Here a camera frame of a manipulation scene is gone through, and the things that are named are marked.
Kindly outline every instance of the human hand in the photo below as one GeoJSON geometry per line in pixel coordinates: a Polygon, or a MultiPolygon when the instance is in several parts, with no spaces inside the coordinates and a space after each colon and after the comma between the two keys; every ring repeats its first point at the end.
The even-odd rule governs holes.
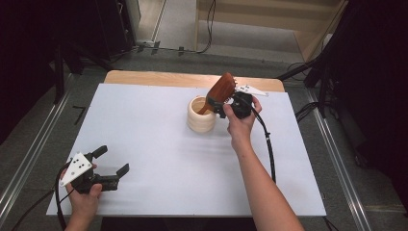
{"type": "MultiPolygon", "coordinates": [[[[252,101],[255,111],[257,113],[261,112],[262,106],[259,100],[255,96],[252,96],[252,101]]],[[[236,152],[239,152],[244,146],[251,144],[250,136],[255,120],[255,115],[251,113],[250,116],[239,119],[235,116],[234,111],[229,104],[224,104],[223,110],[230,122],[227,130],[232,138],[231,145],[236,152]]]]}
{"type": "MultiPolygon", "coordinates": [[[[61,177],[64,177],[66,170],[63,171],[61,177]]],[[[70,193],[73,189],[71,184],[66,185],[66,191],[70,193]]],[[[80,194],[73,191],[69,195],[69,200],[72,206],[72,215],[69,224],[65,230],[87,230],[93,218],[96,215],[99,204],[99,196],[102,192],[101,184],[94,184],[89,191],[89,194],[80,194]]]]}

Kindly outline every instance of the gray floor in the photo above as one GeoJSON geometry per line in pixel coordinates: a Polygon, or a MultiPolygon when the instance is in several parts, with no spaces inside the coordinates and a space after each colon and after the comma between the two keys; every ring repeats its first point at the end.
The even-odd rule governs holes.
{"type": "MultiPolygon", "coordinates": [[[[170,5],[170,3],[175,2],[177,1],[167,0],[166,8],[176,9],[175,5],[170,5]]],[[[162,23],[169,22],[166,15],[174,16],[174,13],[171,13],[171,10],[166,11],[162,23]]],[[[177,48],[179,45],[185,44],[183,42],[189,40],[187,38],[183,38],[184,40],[171,37],[166,38],[165,35],[169,35],[169,32],[166,32],[165,27],[168,26],[165,25],[162,25],[163,27],[161,27],[158,35],[158,39],[162,41],[162,44],[168,42],[167,45],[170,46],[171,42],[177,41],[177,44],[174,43],[174,45],[177,45],[176,47],[169,47],[177,48]]],[[[220,49],[215,45],[209,54],[185,54],[181,57],[177,53],[168,51],[160,51],[152,56],[150,51],[145,50],[141,53],[124,55],[114,64],[114,67],[125,70],[154,70],[216,75],[230,71],[236,76],[270,78],[284,73],[291,63],[299,62],[300,57],[291,42],[277,49],[278,51],[284,51],[287,53],[286,55],[274,53],[268,55],[270,58],[259,55],[260,51],[253,51],[251,46],[244,48],[245,52],[239,52],[241,56],[244,54],[248,57],[239,57],[234,54],[234,47],[223,47],[222,49],[224,50],[221,52],[222,56],[220,56],[218,53],[220,49]]],[[[24,211],[52,187],[54,177],[59,167],[66,161],[70,148],[81,127],[82,119],[78,125],[74,125],[80,111],[74,109],[73,106],[87,107],[97,85],[104,81],[105,75],[106,72],[100,67],[89,66],[85,69],[82,76],[74,76],[73,79],[75,81],[73,82],[71,94],[67,98],[64,110],[0,229],[11,230],[24,211]]],[[[303,78],[303,75],[299,74],[295,77],[303,78]]],[[[299,110],[308,103],[306,89],[301,87],[301,82],[289,79],[285,81],[285,89],[293,103],[294,111],[299,110]]],[[[9,138],[0,145],[0,167],[3,172],[0,175],[0,190],[2,193],[11,182],[19,164],[35,139],[41,124],[50,112],[53,97],[54,90],[47,92],[30,113],[21,120],[9,138]]],[[[331,116],[327,118],[327,122],[342,154],[346,169],[366,209],[372,230],[407,230],[408,219],[403,216],[403,208],[389,179],[375,169],[357,167],[353,160],[352,147],[348,143],[341,124],[331,116]]],[[[299,128],[318,181],[320,193],[322,194],[328,214],[327,217],[339,230],[357,230],[355,220],[350,212],[344,191],[328,155],[327,147],[315,117],[312,114],[308,115],[299,123],[299,128]]],[[[40,203],[32,214],[24,220],[20,230],[59,230],[57,219],[45,215],[49,201],[50,198],[47,198],[44,202],[40,203]]],[[[306,230],[329,230],[322,218],[301,218],[301,221],[306,230]]],[[[168,220],[168,227],[173,227],[171,230],[194,230],[189,226],[191,223],[189,219],[178,220],[177,222],[178,224],[176,225],[174,221],[168,220]]],[[[97,218],[90,230],[99,230],[100,223],[101,218],[97,218]]]]}

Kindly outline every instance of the wire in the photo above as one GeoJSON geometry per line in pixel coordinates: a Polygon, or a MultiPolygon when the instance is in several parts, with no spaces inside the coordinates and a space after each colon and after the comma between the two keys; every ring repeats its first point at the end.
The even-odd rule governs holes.
{"type": "Polygon", "coordinates": [[[66,196],[64,196],[64,198],[62,198],[62,199],[60,200],[60,204],[63,203],[63,201],[64,201],[67,197],[69,197],[69,196],[72,194],[72,192],[74,192],[74,190],[75,190],[75,189],[72,189],[71,192],[69,192],[66,196]]]}
{"type": "Polygon", "coordinates": [[[338,229],[327,217],[323,217],[323,219],[324,219],[324,222],[325,222],[326,225],[327,225],[327,228],[328,228],[330,231],[333,230],[332,227],[333,227],[335,230],[339,231],[339,229],[338,229]]]}
{"type": "Polygon", "coordinates": [[[216,0],[213,0],[213,3],[211,4],[210,9],[208,10],[207,14],[207,31],[208,31],[208,42],[207,46],[201,50],[201,51],[191,51],[191,50],[180,50],[180,49],[172,49],[172,48],[161,48],[161,47],[145,47],[145,46],[137,46],[135,49],[130,50],[129,52],[135,51],[135,50],[140,50],[142,49],[150,49],[150,50],[166,50],[166,51],[177,51],[177,52],[182,52],[182,53],[192,53],[192,54],[202,54],[205,53],[208,49],[210,49],[211,44],[213,42],[213,22],[214,22],[214,15],[216,14],[216,0]]]}
{"type": "Polygon", "coordinates": [[[301,108],[297,113],[294,114],[294,116],[296,117],[297,123],[299,123],[303,118],[305,118],[315,108],[318,108],[320,106],[326,106],[326,107],[329,107],[331,110],[334,110],[333,103],[330,101],[325,101],[322,105],[320,105],[319,102],[308,103],[305,106],[303,106],[303,108],[301,108]]]}
{"type": "Polygon", "coordinates": [[[54,192],[54,189],[51,189],[48,193],[46,193],[44,196],[42,196],[38,201],[36,201],[36,203],[34,203],[24,214],[23,216],[21,216],[21,218],[18,220],[18,222],[15,224],[15,226],[13,227],[12,231],[15,231],[18,229],[18,226],[20,226],[21,222],[27,217],[28,214],[30,214],[30,212],[36,208],[41,202],[42,200],[44,200],[45,198],[47,198],[50,194],[52,194],[54,192]]]}
{"type": "Polygon", "coordinates": [[[58,216],[58,221],[60,222],[60,226],[63,230],[66,228],[66,223],[63,215],[63,210],[61,209],[61,200],[60,200],[60,190],[59,190],[59,182],[60,182],[60,176],[63,173],[64,169],[68,168],[71,162],[69,161],[66,163],[63,167],[61,167],[60,171],[57,174],[57,177],[55,179],[55,201],[57,204],[57,216],[58,216]]]}
{"type": "MultiPolygon", "coordinates": [[[[306,63],[298,62],[298,63],[290,64],[290,65],[288,66],[288,68],[286,68],[286,71],[289,71],[289,70],[291,69],[291,67],[292,67],[293,65],[295,65],[295,64],[306,64],[306,63]]],[[[293,79],[296,80],[296,81],[303,81],[303,80],[301,80],[301,79],[296,79],[296,78],[294,78],[293,76],[291,76],[291,78],[293,78],[293,79]]]]}
{"type": "Polygon", "coordinates": [[[264,123],[264,120],[261,118],[258,112],[252,107],[252,105],[250,105],[249,103],[247,103],[245,100],[243,100],[240,97],[236,97],[236,98],[240,99],[241,102],[243,102],[246,106],[250,107],[252,113],[255,115],[259,123],[261,123],[262,127],[264,128],[265,138],[267,140],[267,146],[268,146],[269,160],[270,160],[270,175],[272,177],[273,182],[276,183],[275,161],[273,158],[272,144],[270,143],[270,137],[269,137],[270,132],[268,132],[267,127],[264,123]]]}
{"type": "Polygon", "coordinates": [[[120,59],[122,59],[122,57],[123,57],[124,55],[125,55],[125,54],[119,54],[118,57],[117,57],[116,59],[114,59],[113,61],[111,61],[109,64],[114,64],[114,63],[116,63],[117,61],[119,61],[120,59]]]}

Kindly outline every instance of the black cable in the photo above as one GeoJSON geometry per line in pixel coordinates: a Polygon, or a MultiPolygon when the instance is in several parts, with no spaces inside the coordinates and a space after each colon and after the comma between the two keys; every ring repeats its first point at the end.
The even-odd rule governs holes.
{"type": "Polygon", "coordinates": [[[65,230],[66,228],[66,223],[65,223],[65,219],[64,219],[64,214],[63,214],[63,210],[61,209],[61,202],[60,202],[60,190],[59,190],[59,183],[60,183],[60,177],[61,174],[63,173],[64,169],[68,168],[69,165],[71,164],[71,162],[69,161],[68,163],[66,163],[63,167],[61,167],[60,171],[58,172],[58,175],[55,179],[55,201],[57,204],[57,216],[58,216],[58,221],[60,222],[60,226],[63,230],[65,230]]]}
{"type": "Polygon", "coordinates": [[[75,190],[75,189],[72,189],[71,192],[69,192],[66,196],[64,196],[64,198],[62,198],[62,199],[60,200],[60,203],[63,203],[63,201],[64,201],[67,197],[69,197],[69,196],[72,194],[72,192],[74,192],[74,190],[75,190]]]}
{"type": "MultiPolygon", "coordinates": [[[[331,101],[325,101],[323,105],[329,107],[330,109],[334,108],[333,103],[331,101]]],[[[303,106],[303,108],[301,108],[297,113],[294,114],[297,123],[299,123],[304,117],[306,117],[310,112],[312,112],[315,108],[318,107],[319,102],[312,102],[303,106]]]]}
{"type": "Polygon", "coordinates": [[[111,61],[109,64],[114,64],[114,63],[116,63],[117,61],[119,61],[120,59],[122,59],[124,55],[125,55],[125,54],[119,54],[118,57],[117,57],[116,59],[114,59],[113,61],[111,61]]]}
{"type": "Polygon", "coordinates": [[[46,193],[44,196],[42,196],[38,201],[36,201],[22,216],[21,218],[18,220],[18,222],[15,224],[15,226],[13,227],[12,231],[15,231],[18,229],[18,226],[21,224],[21,222],[30,214],[30,212],[36,208],[45,198],[47,198],[50,194],[52,194],[53,192],[56,193],[56,200],[60,201],[60,196],[58,194],[59,190],[59,181],[60,181],[60,176],[61,173],[63,173],[64,169],[66,169],[69,166],[70,162],[66,163],[59,171],[58,175],[57,175],[57,179],[56,179],[56,183],[54,185],[54,188],[51,189],[48,193],[46,193]]]}
{"type": "Polygon", "coordinates": [[[18,220],[18,222],[15,224],[15,226],[13,227],[12,231],[15,231],[18,229],[18,226],[20,226],[21,222],[27,217],[28,214],[30,214],[30,212],[36,208],[41,202],[42,200],[44,200],[45,198],[47,198],[50,194],[52,194],[54,192],[54,189],[51,189],[48,193],[46,193],[42,198],[40,198],[38,201],[36,201],[36,203],[34,203],[24,214],[23,216],[21,216],[21,218],[18,220]]]}
{"type": "Polygon", "coordinates": [[[326,225],[327,225],[327,228],[328,228],[330,231],[333,230],[332,227],[333,227],[335,230],[339,231],[339,229],[338,229],[332,222],[330,222],[330,220],[329,220],[327,217],[323,217],[323,219],[324,219],[324,222],[325,222],[326,225]]]}
{"type": "Polygon", "coordinates": [[[207,14],[207,30],[208,30],[208,36],[209,36],[207,46],[202,51],[198,51],[197,52],[198,54],[206,52],[211,47],[211,43],[213,41],[213,22],[214,22],[214,15],[215,14],[216,14],[216,0],[214,0],[213,3],[211,4],[211,7],[208,10],[208,14],[207,14]],[[211,25],[210,25],[209,21],[210,21],[210,12],[211,12],[211,10],[213,10],[213,15],[212,15],[212,18],[211,18],[211,25]]]}
{"type": "MultiPolygon", "coordinates": [[[[290,65],[288,66],[288,68],[286,68],[286,71],[289,71],[289,70],[291,69],[291,67],[292,67],[293,65],[295,65],[295,64],[306,64],[306,63],[298,62],[298,63],[290,64],[290,65]]],[[[293,78],[293,79],[296,80],[296,81],[303,81],[303,80],[301,80],[301,79],[296,79],[296,78],[294,78],[293,76],[291,76],[291,78],[293,78]]]]}
{"type": "Polygon", "coordinates": [[[272,177],[273,182],[276,183],[276,173],[275,173],[275,160],[273,158],[273,150],[272,150],[272,144],[270,142],[270,132],[268,132],[267,127],[264,123],[264,120],[261,118],[261,116],[258,114],[258,112],[250,105],[247,103],[245,100],[239,98],[241,102],[243,102],[246,106],[248,106],[252,113],[255,115],[255,117],[258,119],[259,123],[261,123],[262,127],[264,128],[265,132],[265,138],[267,140],[267,146],[268,146],[268,153],[269,153],[269,160],[270,160],[270,175],[272,177]]]}

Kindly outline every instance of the forearm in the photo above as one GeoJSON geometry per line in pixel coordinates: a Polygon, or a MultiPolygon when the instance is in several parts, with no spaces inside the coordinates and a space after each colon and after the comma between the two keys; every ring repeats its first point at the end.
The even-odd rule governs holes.
{"type": "Polygon", "coordinates": [[[91,219],[80,218],[78,216],[72,215],[69,219],[69,223],[65,228],[65,231],[86,231],[89,229],[91,219]]]}
{"type": "Polygon", "coordinates": [[[303,230],[286,198],[271,180],[250,143],[240,145],[236,151],[257,229],[303,230]]]}

